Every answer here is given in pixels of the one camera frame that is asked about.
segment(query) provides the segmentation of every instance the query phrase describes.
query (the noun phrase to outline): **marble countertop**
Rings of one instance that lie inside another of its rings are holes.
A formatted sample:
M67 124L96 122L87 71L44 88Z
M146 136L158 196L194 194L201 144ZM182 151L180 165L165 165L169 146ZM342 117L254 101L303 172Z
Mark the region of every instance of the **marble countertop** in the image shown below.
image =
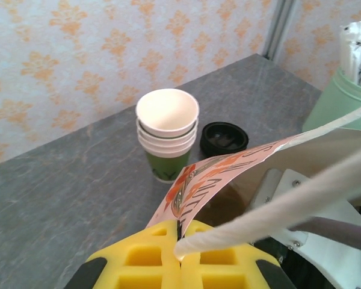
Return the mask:
M201 128L232 122L249 148L299 133L320 94L259 55L179 88L199 100ZM190 162L202 158L198 136ZM134 107L0 164L0 288L63 288L93 252L144 229L168 188Z

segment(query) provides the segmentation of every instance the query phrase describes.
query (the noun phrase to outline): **metal screw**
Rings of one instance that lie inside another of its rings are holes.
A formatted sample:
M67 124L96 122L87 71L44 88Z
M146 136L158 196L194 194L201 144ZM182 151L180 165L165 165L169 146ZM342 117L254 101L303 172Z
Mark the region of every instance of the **metal screw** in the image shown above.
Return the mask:
M292 182L291 185L292 185L293 187L298 187L300 184L301 184L301 181L299 181L299 180L296 179L295 181Z

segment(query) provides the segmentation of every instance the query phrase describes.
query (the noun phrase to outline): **stacked paper cups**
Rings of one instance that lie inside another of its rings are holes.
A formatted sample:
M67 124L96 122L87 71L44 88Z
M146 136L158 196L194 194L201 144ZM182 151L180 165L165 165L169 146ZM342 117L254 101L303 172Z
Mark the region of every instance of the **stacked paper cups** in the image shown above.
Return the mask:
M179 89L159 89L137 104L138 140L155 178L172 183L187 165L198 129L199 105Z

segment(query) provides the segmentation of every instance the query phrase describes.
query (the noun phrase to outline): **plastic lid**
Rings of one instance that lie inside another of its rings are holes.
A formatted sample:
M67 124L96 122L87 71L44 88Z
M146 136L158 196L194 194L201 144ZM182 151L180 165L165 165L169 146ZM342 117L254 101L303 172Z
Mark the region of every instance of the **plastic lid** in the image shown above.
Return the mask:
M247 148L248 136L228 122L212 122L202 129L200 148L207 157L233 154Z

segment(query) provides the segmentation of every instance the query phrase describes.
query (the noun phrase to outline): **wall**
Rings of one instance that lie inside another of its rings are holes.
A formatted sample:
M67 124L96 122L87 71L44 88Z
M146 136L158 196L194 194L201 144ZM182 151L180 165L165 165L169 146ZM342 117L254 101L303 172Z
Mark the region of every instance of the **wall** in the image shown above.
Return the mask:
M0 0L0 162L262 53L277 0Z
M361 20L361 0L297 1L276 63L323 90L339 65L339 27Z

